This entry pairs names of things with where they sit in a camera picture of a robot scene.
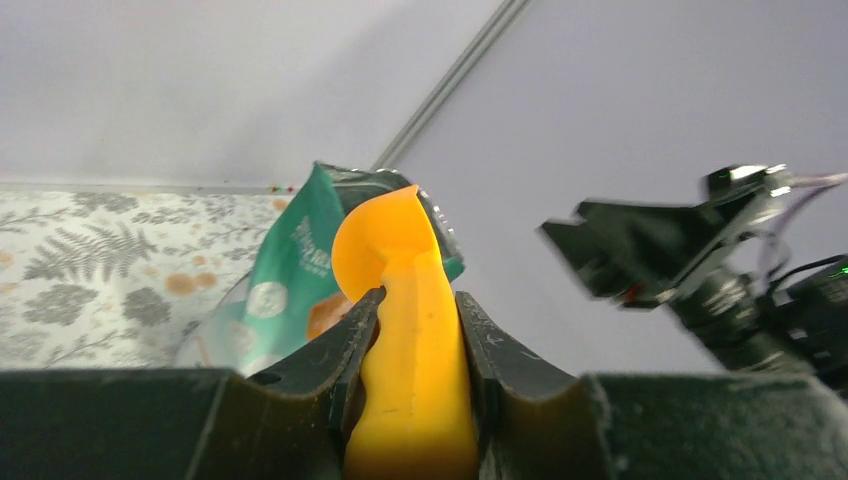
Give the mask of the green dog food bag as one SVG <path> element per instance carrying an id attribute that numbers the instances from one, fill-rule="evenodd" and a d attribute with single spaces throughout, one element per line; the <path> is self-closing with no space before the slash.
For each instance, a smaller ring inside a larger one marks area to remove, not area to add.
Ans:
<path id="1" fill-rule="evenodd" d="M 352 305 L 331 270 L 339 225 L 360 204 L 410 184 L 395 170 L 315 163 L 267 232 L 251 271 L 188 335 L 175 366 L 230 368 L 249 377 L 333 327 Z"/>

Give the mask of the orange plastic scoop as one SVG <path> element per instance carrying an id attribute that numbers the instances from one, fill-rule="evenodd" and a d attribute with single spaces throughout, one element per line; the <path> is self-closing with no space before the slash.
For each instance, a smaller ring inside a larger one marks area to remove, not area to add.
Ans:
<path id="1" fill-rule="evenodd" d="M 366 398 L 345 449 L 345 478 L 476 478 L 463 335 L 418 186 L 356 207 L 336 233 L 332 269 L 351 301 L 385 290 L 360 369 Z"/>

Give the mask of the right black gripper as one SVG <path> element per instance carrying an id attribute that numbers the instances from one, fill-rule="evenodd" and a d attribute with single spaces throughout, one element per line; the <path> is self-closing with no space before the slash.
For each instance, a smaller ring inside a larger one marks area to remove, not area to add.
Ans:
<path id="1" fill-rule="evenodd" d="M 701 287 L 743 236 L 783 212 L 794 183 L 784 165 L 731 165 L 702 178 L 700 204 L 587 200 L 575 222 L 538 231 L 591 296 L 655 308 Z"/>

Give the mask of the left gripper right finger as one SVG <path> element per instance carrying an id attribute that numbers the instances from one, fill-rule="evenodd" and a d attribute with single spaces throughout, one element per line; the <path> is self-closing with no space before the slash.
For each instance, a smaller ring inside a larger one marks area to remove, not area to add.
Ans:
<path id="1" fill-rule="evenodd" d="M 456 304 L 483 479 L 843 479 L 847 408 L 792 374 L 573 377 Z"/>

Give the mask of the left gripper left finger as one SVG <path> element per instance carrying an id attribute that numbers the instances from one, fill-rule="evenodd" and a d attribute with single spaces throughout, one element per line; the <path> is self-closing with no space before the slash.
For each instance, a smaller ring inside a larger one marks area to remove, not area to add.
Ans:
<path id="1" fill-rule="evenodd" d="M 228 369 L 1 376 L 5 479 L 338 479 L 383 289 L 250 377 Z"/>

